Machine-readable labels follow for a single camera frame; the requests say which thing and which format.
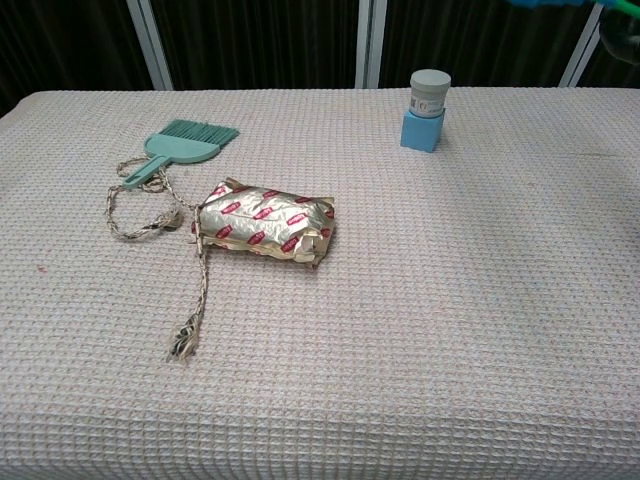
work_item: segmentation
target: teal brush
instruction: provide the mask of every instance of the teal brush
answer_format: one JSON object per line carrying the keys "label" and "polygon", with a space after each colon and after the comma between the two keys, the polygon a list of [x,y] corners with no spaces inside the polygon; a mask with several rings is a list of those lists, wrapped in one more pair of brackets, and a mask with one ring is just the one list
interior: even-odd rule
{"label": "teal brush", "polygon": [[209,160],[239,133],[235,128],[174,120],[160,133],[154,133],[147,138],[144,151],[151,160],[129,175],[122,182],[122,186],[129,190],[136,188],[170,163],[198,163]]}

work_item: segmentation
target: brush handle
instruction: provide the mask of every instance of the brush handle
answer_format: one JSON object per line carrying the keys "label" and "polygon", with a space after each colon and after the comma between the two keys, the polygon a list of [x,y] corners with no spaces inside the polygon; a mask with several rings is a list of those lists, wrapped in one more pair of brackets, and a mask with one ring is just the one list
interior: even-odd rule
{"label": "brush handle", "polygon": [[139,187],[144,182],[149,180],[149,178],[151,178],[154,173],[160,170],[160,168],[166,167],[170,163],[171,158],[165,157],[163,155],[156,155],[138,170],[129,175],[125,179],[125,181],[122,182],[122,186],[127,190]]}

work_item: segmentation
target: jar lid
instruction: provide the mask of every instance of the jar lid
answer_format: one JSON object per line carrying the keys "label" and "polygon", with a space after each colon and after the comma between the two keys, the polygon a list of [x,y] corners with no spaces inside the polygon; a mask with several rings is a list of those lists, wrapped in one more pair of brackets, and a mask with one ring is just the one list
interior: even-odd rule
{"label": "jar lid", "polygon": [[443,92],[451,85],[451,77],[440,70],[418,70],[411,75],[411,87],[421,92]]}

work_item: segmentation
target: gold foil wrapper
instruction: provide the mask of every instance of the gold foil wrapper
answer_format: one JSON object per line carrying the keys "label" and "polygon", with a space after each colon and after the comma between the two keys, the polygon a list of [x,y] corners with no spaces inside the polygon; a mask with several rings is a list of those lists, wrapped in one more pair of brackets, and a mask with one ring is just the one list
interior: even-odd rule
{"label": "gold foil wrapper", "polygon": [[205,245],[318,265],[335,225],[333,198],[220,182],[200,210]]}

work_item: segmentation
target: blue container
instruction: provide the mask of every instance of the blue container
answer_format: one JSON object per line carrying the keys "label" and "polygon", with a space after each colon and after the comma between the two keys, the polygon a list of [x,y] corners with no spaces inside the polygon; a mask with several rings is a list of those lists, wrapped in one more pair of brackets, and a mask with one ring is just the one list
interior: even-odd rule
{"label": "blue container", "polygon": [[432,118],[418,117],[407,111],[402,122],[400,145],[423,152],[433,152],[440,140],[446,110],[445,108],[439,116]]}

